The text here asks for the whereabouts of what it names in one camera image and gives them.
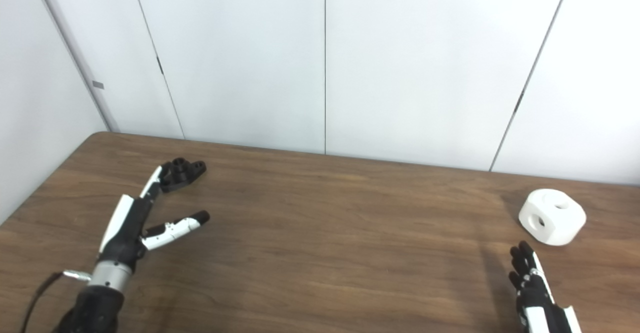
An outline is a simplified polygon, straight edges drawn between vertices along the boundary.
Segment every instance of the panel seam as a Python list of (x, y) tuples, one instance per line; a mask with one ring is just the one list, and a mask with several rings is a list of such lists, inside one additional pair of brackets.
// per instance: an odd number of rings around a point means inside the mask
[(526, 76), (526, 80), (524, 82), (524, 87), (522, 87), (522, 91), (520, 92), (518, 101), (516, 102), (516, 105), (513, 108), (513, 112), (511, 114), (510, 119), (509, 119), (509, 123), (507, 123), (507, 126), (506, 126), (506, 128), (504, 130), (504, 133), (502, 134), (502, 139), (500, 140), (500, 144), (498, 144), (498, 149), (495, 151), (495, 155), (493, 156), (493, 160), (491, 161), (491, 166), (489, 166), (489, 172), (493, 172), (494, 171), (494, 166), (496, 166), (496, 161), (498, 160), (498, 155), (500, 155), (500, 151), (502, 151), (502, 149), (503, 149), (503, 145), (505, 144), (505, 139), (507, 138), (507, 134), (509, 133), (509, 130), (512, 127), (512, 123), (514, 123), (514, 118), (516, 116), (516, 113), (518, 112), (518, 109), (519, 109), (520, 105), (521, 105), (522, 98), (524, 98), (524, 94), (525, 94), (527, 88), (529, 87), (529, 83), (531, 81), (531, 77), (533, 76), (533, 73), (534, 73), (536, 67), (538, 66), (538, 61), (540, 60), (540, 55), (542, 54), (542, 50), (544, 50), (545, 45), (547, 44), (547, 39), (549, 39), (549, 34), (551, 33), (551, 29), (553, 28), (554, 23), (556, 23), (556, 18), (558, 17), (558, 12), (560, 12), (560, 8), (562, 7), (562, 3), (563, 2), (564, 2), (564, 0), (559, 0), (557, 7), (555, 7), (555, 11), (553, 12), (553, 17), (551, 17), (551, 22), (549, 23), (549, 26), (546, 29), (546, 33), (544, 33), (544, 38), (542, 39), (542, 43), (540, 44), (540, 48), (537, 50), (537, 54), (535, 55), (535, 59), (533, 60), (533, 64), (531, 65), (531, 69), (528, 72), (528, 76)]
[(140, 13), (142, 13), (142, 20), (144, 20), (144, 26), (146, 27), (146, 33), (149, 35), (149, 40), (151, 40), (151, 46), (153, 47), (153, 53), (155, 54), (155, 59), (158, 61), (158, 65), (160, 66), (160, 73), (162, 73), (162, 79), (164, 80), (164, 86), (166, 87), (167, 93), (169, 93), (169, 100), (171, 101), (171, 106), (173, 106), (173, 113), (175, 114), (175, 119), (178, 121), (178, 126), (180, 128), (180, 132), (182, 133), (182, 139), (187, 139), (185, 136), (185, 130), (183, 129), (183, 124), (180, 121), (180, 116), (178, 115), (178, 109), (176, 109), (176, 103), (174, 102), (174, 96), (171, 94), (171, 89), (169, 89), (169, 83), (167, 82), (167, 76), (162, 69), (162, 64), (160, 63), (160, 56), (158, 55), (158, 49), (156, 48), (156, 43), (154, 42), (154, 37), (151, 35), (151, 30), (149, 29), (149, 23), (147, 21), (147, 16), (145, 14), (145, 10), (142, 8), (142, 2), (137, 0), (137, 5), (140, 7)]

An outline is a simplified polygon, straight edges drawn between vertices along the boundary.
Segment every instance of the black fingertip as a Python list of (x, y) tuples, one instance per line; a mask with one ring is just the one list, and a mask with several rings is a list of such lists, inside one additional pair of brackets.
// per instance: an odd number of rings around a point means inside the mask
[(210, 219), (210, 215), (209, 212), (207, 212), (206, 210), (201, 210), (197, 213), (194, 213), (192, 215), (189, 216), (189, 218), (195, 219), (196, 221), (198, 221), (198, 223), (202, 226), (203, 224), (207, 223)]
[(512, 246), (510, 251), (509, 251), (509, 253), (510, 253), (511, 257), (514, 257), (514, 258), (518, 258), (518, 257), (521, 256), (520, 250), (518, 249), (517, 246)]
[(528, 242), (521, 241), (518, 244), (520, 252), (525, 256), (525, 258), (533, 258), (533, 248), (528, 244)]

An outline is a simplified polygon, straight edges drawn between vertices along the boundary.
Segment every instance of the robotic finger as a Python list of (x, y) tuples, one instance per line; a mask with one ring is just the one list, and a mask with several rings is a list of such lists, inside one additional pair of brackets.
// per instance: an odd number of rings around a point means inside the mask
[(142, 238), (142, 244), (146, 247), (147, 251), (160, 248), (194, 231), (209, 221), (209, 219), (209, 213), (206, 210), (201, 210), (188, 217), (176, 219), (173, 222), (152, 226), (146, 229), (146, 234)]

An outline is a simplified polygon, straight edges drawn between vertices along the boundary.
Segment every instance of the robotic arm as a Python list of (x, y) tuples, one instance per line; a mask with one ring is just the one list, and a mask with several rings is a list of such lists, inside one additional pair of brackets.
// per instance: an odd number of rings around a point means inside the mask
[(522, 241), (510, 250), (516, 310), (526, 333), (582, 333), (573, 306), (556, 304), (538, 255)]
[(87, 286), (78, 294), (75, 306), (55, 328), (56, 333), (114, 333), (117, 316), (124, 303), (124, 290), (136, 271), (138, 260), (147, 251), (157, 249), (205, 224), (210, 215), (201, 210), (144, 230), (160, 192), (171, 192), (194, 182), (206, 171), (203, 162), (189, 163), (176, 158), (157, 169), (140, 196), (123, 194), (104, 233), (98, 260), (92, 274), (65, 271), (64, 275)]

